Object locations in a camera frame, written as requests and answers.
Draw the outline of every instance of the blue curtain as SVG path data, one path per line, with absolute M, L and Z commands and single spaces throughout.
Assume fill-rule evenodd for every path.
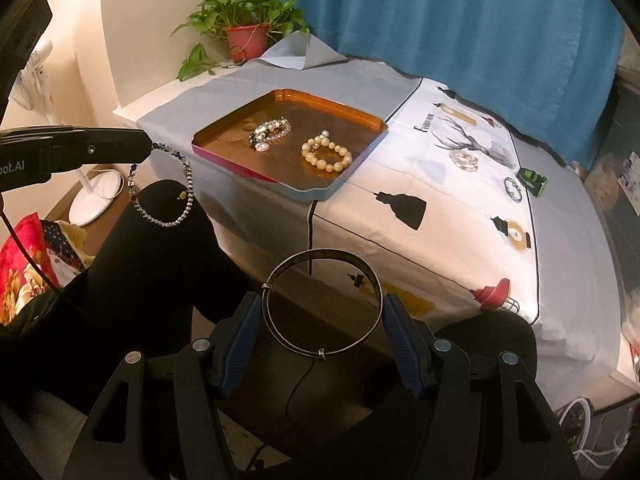
M 609 0 L 299 0 L 318 38 L 384 60 L 590 168 L 623 22 Z

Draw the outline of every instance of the metal tray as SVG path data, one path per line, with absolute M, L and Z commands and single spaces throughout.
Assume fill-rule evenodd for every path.
M 280 117 L 291 124 L 289 135 L 266 152 L 256 152 L 249 134 L 258 124 Z M 301 147 L 328 130 L 336 144 L 353 155 L 341 173 L 321 171 L 305 161 Z M 294 200 L 327 200 L 367 158 L 386 134 L 382 119 L 340 103 L 297 90 L 274 90 L 203 128 L 193 137 L 193 151 L 207 160 L 277 190 Z M 328 148 L 319 156 L 327 162 L 341 157 Z

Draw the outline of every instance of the red floral fabric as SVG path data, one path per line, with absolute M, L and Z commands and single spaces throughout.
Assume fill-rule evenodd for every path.
M 37 213 L 25 216 L 14 229 L 29 256 L 58 286 Z M 0 323 L 5 326 L 11 323 L 29 300 L 42 294 L 46 288 L 46 283 L 27 262 L 15 241 L 8 237 L 0 251 Z

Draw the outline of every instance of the blue gripper pad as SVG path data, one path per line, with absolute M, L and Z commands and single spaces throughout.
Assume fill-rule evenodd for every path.
M 240 384 L 261 322 L 262 298 L 254 292 L 248 292 L 234 316 L 223 319 L 213 329 L 210 337 L 214 345 L 212 382 L 221 400 L 226 399 Z
M 382 325 L 394 353 L 402 384 L 412 391 L 415 399 L 422 400 L 426 392 L 425 374 L 431 368 L 431 352 L 397 294 L 384 297 Z

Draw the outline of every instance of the crystal bracelet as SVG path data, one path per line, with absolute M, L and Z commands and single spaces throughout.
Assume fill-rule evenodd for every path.
M 324 159 L 317 158 L 315 150 L 317 150 L 320 146 L 324 146 L 326 148 L 329 148 L 330 150 L 334 150 L 334 152 L 342 157 L 342 162 L 328 164 Z M 339 146 L 335 142 L 332 142 L 331 139 L 329 139 L 329 132 L 327 130 L 323 130 L 322 133 L 315 139 L 309 139 L 305 144 L 302 145 L 302 156 L 309 164 L 318 168 L 318 170 L 325 170 L 329 173 L 331 173 L 332 171 L 340 173 L 344 168 L 348 167 L 348 165 L 353 162 L 351 152 L 345 147 Z
M 256 152 L 265 152 L 269 143 L 285 137 L 291 131 L 291 124 L 284 117 L 267 121 L 258 126 L 249 136 L 249 143 Z
M 179 199 L 180 198 L 187 199 L 187 205 L 184 208 L 184 212 L 180 216 L 178 216 L 178 218 L 175 219 L 173 222 L 162 222 L 161 220 L 153 218 L 149 213 L 147 213 L 142 208 L 142 206 L 140 205 L 140 200 L 138 199 L 136 190 L 134 188 L 136 185 L 134 178 L 136 176 L 136 170 L 138 169 L 137 164 L 132 164 L 129 170 L 129 178 L 127 179 L 127 185 L 129 187 L 129 195 L 131 197 L 131 201 L 133 202 L 133 207 L 136 209 L 137 212 L 139 212 L 142 215 L 143 218 L 161 227 L 176 227 L 185 218 L 187 218 L 189 211 L 191 211 L 191 206 L 193 205 L 193 177 L 191 176 L 191 165 L 189 164 L 189 162 L 187 161 L 187 158 L 184 155 L 182 155 L 177 150 L 174 150 L 170 146 L 167 146 L 165 144 L 159 144 L 158 142 L 154 142 L 153 144 L 151 144 L 151 149 L 160 150 L 162 152 L 169 153 L 170 155 L 173 155 L 175 158 L 177 158 L 184 165 L 184 169 L 182 170 L 182 172 L 184 173 L 184 176 L 187 178 L 187 191 L 186 193 L 183 192 L 184 195 L 181 195 L 178 197 Z

